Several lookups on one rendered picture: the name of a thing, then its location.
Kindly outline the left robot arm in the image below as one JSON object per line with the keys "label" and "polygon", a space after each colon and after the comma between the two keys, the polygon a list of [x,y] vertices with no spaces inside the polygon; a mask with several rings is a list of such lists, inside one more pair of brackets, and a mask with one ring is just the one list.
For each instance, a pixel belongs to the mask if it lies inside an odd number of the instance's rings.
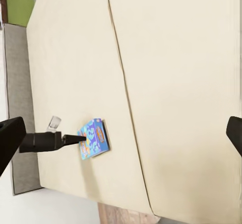
{"label": "left robot arm", "polygon": [[61,119],[51,116],[45,129],[45,133],[26,134],[19,146],[20,153],[53,152],[61,149],[66,144],[79,143],[85,141],[84,136],[67,135],[61,138],[61,131],[56,131],[61,123]]}

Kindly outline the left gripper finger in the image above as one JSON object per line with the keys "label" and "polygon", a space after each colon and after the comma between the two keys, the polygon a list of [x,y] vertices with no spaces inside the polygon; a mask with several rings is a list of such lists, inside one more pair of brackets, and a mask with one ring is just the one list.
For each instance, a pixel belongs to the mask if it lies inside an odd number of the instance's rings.
{"label": "left gripper finger", "polygon": [[67,135],[65,134],[61,138],[62,147],[64,147],[66,144],[73,144],[73,143],[79,143],[80,141],[85,141],[87,138],[84,136],[76,136],[76,135]]}

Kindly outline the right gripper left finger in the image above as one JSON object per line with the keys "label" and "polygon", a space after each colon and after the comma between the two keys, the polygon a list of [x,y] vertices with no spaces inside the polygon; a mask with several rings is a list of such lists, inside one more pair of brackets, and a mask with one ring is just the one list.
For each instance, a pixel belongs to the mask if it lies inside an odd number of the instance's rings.
{"label": "right gripper left finger", "polygon": [[21,116],[0,122],[0,176],[26,136]]}

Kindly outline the board game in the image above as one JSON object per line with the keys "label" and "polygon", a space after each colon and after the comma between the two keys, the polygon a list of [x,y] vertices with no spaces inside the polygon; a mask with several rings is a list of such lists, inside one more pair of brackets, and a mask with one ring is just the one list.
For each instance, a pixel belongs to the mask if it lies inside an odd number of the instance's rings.
{"label": "board game", "polygon": [[93,119],[77,132],[78,136],[87,139],[80,141],[80,149],[84,160],[92,158],[108,150],[101,118]]}

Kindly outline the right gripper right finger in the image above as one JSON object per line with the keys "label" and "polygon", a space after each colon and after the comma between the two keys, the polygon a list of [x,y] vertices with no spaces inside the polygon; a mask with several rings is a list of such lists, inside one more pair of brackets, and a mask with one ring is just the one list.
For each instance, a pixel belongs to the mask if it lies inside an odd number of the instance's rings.
{"label": "right gripper right finger", "polygon": [[231,116],[226,134],[242,157],[242,118]]}

